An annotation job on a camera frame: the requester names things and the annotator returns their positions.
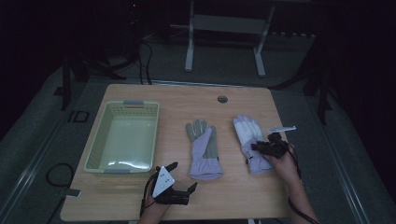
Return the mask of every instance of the dark background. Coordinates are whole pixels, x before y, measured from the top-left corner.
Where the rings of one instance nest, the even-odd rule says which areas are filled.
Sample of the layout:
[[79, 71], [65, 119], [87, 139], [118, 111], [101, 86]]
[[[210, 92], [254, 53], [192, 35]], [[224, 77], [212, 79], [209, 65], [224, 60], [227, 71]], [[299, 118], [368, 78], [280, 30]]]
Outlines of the dark background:
[[[201, 2], [196, 9], [203, 13], [265, 18], [260, 9], [267, 8], [270, 1], [249, 1], [249, 5], [238, 1]], [[396, 8], [391, 1], [272, 2], [278, 5], [272, 32], [317, 36], [307, 55], [308, 67], [330, 69], [329, 81], [338, 102], [355, 125], [395, 200], [392, 173], [396, 171]], [[134, 3], [135, 6], [123, 0], [0, 2], [0, 138], [47, 77], [62, 65], [66, 49], [105, 61], [108, 54], [138, 51], [143, 32], [138, 21], [148, 23], [164, 38], [169, 35], [170, 23], [189, 22], [189, 1]], [[127, 25], [131, 21], [136, 22], [134, 29]], [[129, 41], [123, 46], [125, 29]]]

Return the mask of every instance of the human hand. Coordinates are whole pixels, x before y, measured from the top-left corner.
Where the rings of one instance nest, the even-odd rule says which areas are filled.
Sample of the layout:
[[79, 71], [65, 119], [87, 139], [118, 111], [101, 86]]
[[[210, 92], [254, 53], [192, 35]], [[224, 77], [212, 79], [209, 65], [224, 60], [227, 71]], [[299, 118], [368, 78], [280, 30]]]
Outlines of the human hand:
[[[148, 192], [151, 192], [152, 180], [148, 184]], [[171, 204], [156, 203], [152, 198], [151, 193], [146, 197], [146, 204], [143, 208], [142, 216], [139, 220], [139, 224], [156, 224], [161, 221], [163, 215], [168, 210]]]
[[280, 178], [282, 178], [287, 185], [295, 183], [295, 181], [300, 182], [300, 177], [297, 172], [297, 166], [294, 162], [294, 147], [289, 146], [289, 152], [285, 153], [280, 159], [277, 159], [273, 156], [264, 156], [269, 162], [271, 162], [277, 174]]

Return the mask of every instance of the gray floor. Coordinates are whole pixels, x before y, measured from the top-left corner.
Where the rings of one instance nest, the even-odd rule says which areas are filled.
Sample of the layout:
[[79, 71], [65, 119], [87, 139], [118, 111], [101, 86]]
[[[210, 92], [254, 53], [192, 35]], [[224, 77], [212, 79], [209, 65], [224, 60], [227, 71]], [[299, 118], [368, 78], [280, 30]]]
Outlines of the gray floor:
[[[148, 43], [153, 50], [149, 73], [154, 84], [178, 82], [265, 88], [296, 73], [312, 39], [270, 36], [262, 54], [266, 77], [257, 76], [250, 48], [197, 44], [193, 70], [186, 73], [185, 44], [177, 41], [155, 43], [153, 38], [148, 39]], [[146, 62], [149, 49], [143, 46], [141, 50], [143, 62]], [[137, 66], [120, 71], [120, 75], [128, 77], [126, 82], [139, 83]], [[46, 173], [59, 162], [67, 162], [76, 168], [106, 86], [115, 82], [100, 76], [92, 77], [88, 83], [73, 82], [72, 102], [66, 111], [61, 112], [62, 99], [52, 95], [61, 81], [61, 70], [49, 77], [0, 143], [0, 202], [2, 216], [4, 211], [10, 212], [7, 216], [9, 223], [46, 223], [50, 219], [65, 188], [49, 185]], [[318, 98], [305, 97], [303, 85], [304, 81], [301, 81], [283, 91], [273, 91], [273, 95], [283, 125], [298, 128], [287, 136], [297, 147], [304, 185], [321, 222], [396, 223], [395, 205], [343, 109], [329, 97], [332, 110], [326, 112], [328, 125], [321, 125], [316, 116]], [[67, 122], [71, 110], [90, 112], [88, 121]], [[34, 156], [41, 159], [37, 166], [29, 163]], [[17, 182], [26, 167], [37, 172], [22, 188]], [[59, 171], [53, 178], [67, 182], [68, 174]], [[60, 209], [51, 223], [64, 223], [59, 212]], [[280, 220], [289, 223], [286, 218]], [[246, 220], [222, 220], [222, 223], [244, 222], [247, 223]], [[274, 219], [261, 222], [278, 223]]]

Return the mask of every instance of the green plastic basket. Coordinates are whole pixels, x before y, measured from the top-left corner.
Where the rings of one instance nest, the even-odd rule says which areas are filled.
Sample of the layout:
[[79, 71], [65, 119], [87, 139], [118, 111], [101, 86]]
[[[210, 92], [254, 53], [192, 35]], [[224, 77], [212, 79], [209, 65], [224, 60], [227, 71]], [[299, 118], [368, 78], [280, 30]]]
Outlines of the green plastic basket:
[[84, 170], [99, 174], [149, 175], [159, 110], [157, 102], [107, 102]]

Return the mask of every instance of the glove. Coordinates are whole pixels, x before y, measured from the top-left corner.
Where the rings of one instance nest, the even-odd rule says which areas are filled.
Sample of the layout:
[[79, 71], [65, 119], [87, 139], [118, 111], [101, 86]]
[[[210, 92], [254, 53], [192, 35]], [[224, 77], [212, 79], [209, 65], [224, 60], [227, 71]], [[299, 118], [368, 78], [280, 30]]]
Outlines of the glove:
[[186, 125], [191, 140], [192, 164], [190, 176], [194, 179], [209, 180], [222, 176], [218, 157], [216, 128], [209, 127], [206, 120], [196, 120], [194, 125]]
[[247, 158], [250, 173], [260, 175], [272, 171], [274, 166], [259, 151], [251, 149], [251, 144], [264, 141], [262, 130], [257, 121], [244, 115], [238, 115], [233, 120], [233, 126], [241, 143], [242, 152]]

